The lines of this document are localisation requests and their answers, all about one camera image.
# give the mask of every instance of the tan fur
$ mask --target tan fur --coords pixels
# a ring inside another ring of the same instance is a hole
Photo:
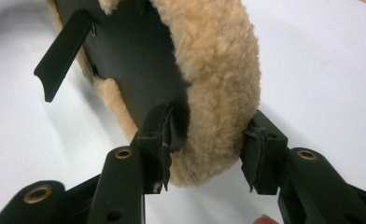
[[[110,14],[118,2],[100,0],[100,5]],[[188,140],[180,151],[171,154],[171,182],[178,186],[199,185],[230,168],[239,158],[243,130],[260,100],[257,38],[240,0],[151,3],[170,28],[176,63],[191,84]],[[83,62],[80,65],[83,70],[88,66]],[[116,82],[96,79],[93,87],[132,139],[134,123]]]

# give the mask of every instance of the black panel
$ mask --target black panel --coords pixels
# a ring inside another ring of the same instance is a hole
[[[138,128],[147,112],[172,103],[173,142],[171,149],[184,145],[189,123],[186,88],[176,65],[169,28],[157,10],[146,4],[139,13],[136,1],[121,1],[107,16],[97,0],[56,1],[63,23],[75,10],[85,9],[95,21],[96,37],[88,35],[84,48],[99,77],[114,78],[124,103]]]

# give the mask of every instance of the fuzzy fabric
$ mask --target fuzzy fabric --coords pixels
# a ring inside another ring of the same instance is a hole
[[[120,0],[99,0],[106,14]],[[186,145],[172,153],[171,182],[199,185],[237,162],[243,130],[260,101],[259,47],[240,0],[150,0],[170,29],[176,64],[187,89],[190,124]],[[61,20],[52,0],[57,28]],[[114,79],[91,77],[82,49],[77,60],[84,76],[119,121],[128,140],[136,127]]]

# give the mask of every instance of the fleece trim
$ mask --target fleece trim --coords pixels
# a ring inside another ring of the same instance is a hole
[[[109,15],[120,0],[99,0]],[[150,0],[170,29],[176,64],[187,89],[190,124],[187,143],[172,153],[171,182],[200,185],[235,164],[243,130],[260,101],[258,40],[240,0]],[[61,20],[52,0],[57,29]],[[77,60],[98,96],[119,121],[128,140],[137,128],[114,79],[92,77],[84,49]]]

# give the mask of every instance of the white surface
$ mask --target white surface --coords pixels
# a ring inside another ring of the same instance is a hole
[[[366,5],[359,1],[245,1],[260,39],[260,109],[290,147],[322,153],[366,190]],[[100,173],[126,145],[76,64],[54,102],[33,76],[55,38],[43,1],[0,1],[0,211],[21,188],[67,189]],[[200,188],[147,196],[148,223],[281,222],[276,197],[249,194],[240,164]]]

